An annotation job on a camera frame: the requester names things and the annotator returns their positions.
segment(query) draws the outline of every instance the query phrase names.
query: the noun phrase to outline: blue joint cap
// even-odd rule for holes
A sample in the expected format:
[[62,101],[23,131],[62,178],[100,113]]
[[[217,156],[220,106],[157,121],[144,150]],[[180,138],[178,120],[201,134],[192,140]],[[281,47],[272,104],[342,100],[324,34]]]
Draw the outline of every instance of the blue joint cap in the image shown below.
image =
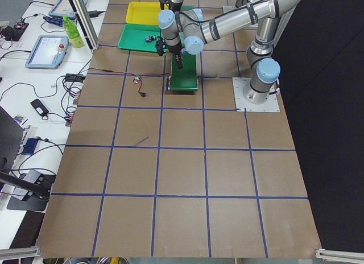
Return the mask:
[[184,39],[184,47],[190,55],[196,55],[204,49],[204,42],[197,36],[188,36]]
[[163,10],[158,15],[159,28],[167,29],[175,21],[175,13],[171,10]]
[[192,11],[194,11],[195,14],[197,15],[198,21],[203,21],[204,20],[204,15],[203,15],[201,9],[198,9],[198,8],[197,9],[192,9]]
[[274,83],[280,74],[280,66],[272,58],[264,58],[257,66],[257,75],[259,79],[266,84]]

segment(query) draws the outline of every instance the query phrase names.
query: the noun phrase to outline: black connector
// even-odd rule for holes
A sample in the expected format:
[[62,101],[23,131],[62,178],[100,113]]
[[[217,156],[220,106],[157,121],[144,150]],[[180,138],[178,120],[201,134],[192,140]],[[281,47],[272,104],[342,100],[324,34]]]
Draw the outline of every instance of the black connector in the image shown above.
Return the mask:
[[89,16],[90,18],[96,18],[98,17],[100,14],[104,13],[105,11],[89,11]]
[[66,73],[66,75],[64,76],[64,80],[66,82],[80,82],[82,83],[85,80],[85,76],[84,75],[76,75],[73,73]]

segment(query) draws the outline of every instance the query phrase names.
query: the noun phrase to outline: black monitor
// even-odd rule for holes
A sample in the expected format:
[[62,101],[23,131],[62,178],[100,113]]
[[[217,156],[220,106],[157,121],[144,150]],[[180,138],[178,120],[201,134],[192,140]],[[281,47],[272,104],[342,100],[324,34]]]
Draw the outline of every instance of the black monitor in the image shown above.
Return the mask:
[[0,106],[0,190],[4,184],[17,187],[7,205],[11,210],[43,211],[55,176],[35,170],[20,177],[9,173],[24,140],[24,129]]

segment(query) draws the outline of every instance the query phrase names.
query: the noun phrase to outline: tiled table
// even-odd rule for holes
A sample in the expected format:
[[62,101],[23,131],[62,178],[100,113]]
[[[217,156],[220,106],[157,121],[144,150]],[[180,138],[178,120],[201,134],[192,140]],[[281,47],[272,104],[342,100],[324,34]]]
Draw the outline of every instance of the tiled table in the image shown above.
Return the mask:
[[[110,0],[38,240],[45,257],[312,257],[320,247],[288,122],[236,112],[241,30],[198,56],[199,90],[165,92],[171,55],[122,51]],[[234,0],[185,0],[210,18]]]

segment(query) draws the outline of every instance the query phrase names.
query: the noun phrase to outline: green bottle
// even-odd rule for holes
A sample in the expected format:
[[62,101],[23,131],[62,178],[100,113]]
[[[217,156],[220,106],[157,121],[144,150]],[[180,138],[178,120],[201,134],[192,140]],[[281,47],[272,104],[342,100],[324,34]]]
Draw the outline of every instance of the green bottle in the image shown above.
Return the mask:
[[74,48],[81,48],[85,45],[76,25],[65,15],[63,16],[63,28],[66,30],[69,41]]

